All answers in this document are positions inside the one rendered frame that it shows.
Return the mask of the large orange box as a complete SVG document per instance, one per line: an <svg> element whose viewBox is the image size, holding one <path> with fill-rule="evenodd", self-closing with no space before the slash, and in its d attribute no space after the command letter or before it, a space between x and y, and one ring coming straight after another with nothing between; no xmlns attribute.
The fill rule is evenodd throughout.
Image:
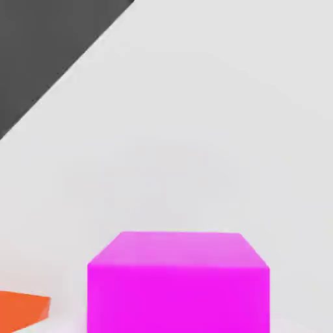
<svg viewBox="0 0 333 333"><path fill-rule="evenodd" d="M0 333L13 333L49 316L50 297L0 291Z"/></svg>

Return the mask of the small magenta cube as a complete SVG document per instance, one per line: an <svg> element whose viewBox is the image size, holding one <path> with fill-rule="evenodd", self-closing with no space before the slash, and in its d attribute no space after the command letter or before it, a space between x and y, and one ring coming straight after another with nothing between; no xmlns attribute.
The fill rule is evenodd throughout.
<svg viewBox="0 0 333 333"><path fill-rule="evenodd" d="M270 269L239 233L122 232L87 267L87 333L270 333Z"/></svg>

